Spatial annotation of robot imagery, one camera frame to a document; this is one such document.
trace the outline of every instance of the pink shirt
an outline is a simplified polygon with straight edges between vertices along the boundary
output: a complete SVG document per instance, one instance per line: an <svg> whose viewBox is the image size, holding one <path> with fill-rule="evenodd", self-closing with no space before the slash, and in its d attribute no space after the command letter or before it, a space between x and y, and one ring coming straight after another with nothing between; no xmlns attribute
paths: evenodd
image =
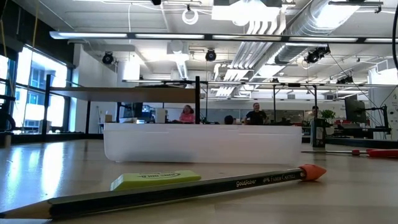
<svg viewBox="0 0 398 224"><path fill-rule="evenodd" d="M182 113L180 116L180 121L184 123L194 123L195 122L195 115L194 114L185 114Z"/></svg>

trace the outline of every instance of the potted plant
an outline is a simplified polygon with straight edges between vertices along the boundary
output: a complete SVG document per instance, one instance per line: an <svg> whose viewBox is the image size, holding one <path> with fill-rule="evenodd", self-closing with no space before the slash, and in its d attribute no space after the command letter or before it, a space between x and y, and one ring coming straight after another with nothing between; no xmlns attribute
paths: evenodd
<svg viewBox="0 0 398 224"><path fill-rule="evenodd" d="M325 119L329 124L336 117L336 113L331 110L321 111L321 117Z"/></svg>
<svg viewBox="0 0 398 224"><path fill-rule="evenodd" d="M328 123L325 128L326 134L332 135L335 132L335 128L332 126L331 121L336 117L336 113L331 110L323 110L321 111L321 117Z"/></svg>

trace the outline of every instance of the computer screen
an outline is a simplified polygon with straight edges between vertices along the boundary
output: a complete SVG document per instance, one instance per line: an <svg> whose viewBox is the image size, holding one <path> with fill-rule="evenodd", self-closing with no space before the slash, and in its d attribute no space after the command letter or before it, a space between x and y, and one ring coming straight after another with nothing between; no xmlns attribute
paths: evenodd
<svg viewBox="0 0 398 224"><path fill-rule="evenodd" d="M346 117L353 123L366 123L365 103L354 98L344 99L346 105Z"/></svg>

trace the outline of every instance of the orange eraser tip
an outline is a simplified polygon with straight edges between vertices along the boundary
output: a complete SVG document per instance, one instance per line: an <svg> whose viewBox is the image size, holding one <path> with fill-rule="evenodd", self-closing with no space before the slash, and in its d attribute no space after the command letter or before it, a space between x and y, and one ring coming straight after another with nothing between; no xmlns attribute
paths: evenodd
<svg viewBox="0 0 398 224"><path fill-rule="evenodd" d="M361 151L359 149L353 149L351 151L351 154L354 156L359 156L359 155L361 155Z"/></svg>
<svg viewBox="0 0 398 224"><path fill-rule="evenodd" d="M316 180L326 172L324 168L312 164L305 164L299 168L303 169L306 173L306 177L303 179L304 181Z"/></svg>

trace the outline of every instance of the woman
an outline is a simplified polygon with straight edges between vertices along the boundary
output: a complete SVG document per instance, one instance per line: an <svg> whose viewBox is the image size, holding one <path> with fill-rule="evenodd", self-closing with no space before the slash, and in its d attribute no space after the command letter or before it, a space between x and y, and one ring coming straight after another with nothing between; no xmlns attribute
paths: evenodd
<svg viewBox="0 0 398 224"><path fill-rule="evenodd" d="M185 105L182 113L180 115L180 121L183 123L194 123L195 115L193 114L193 109L190 105Z"/></svg>

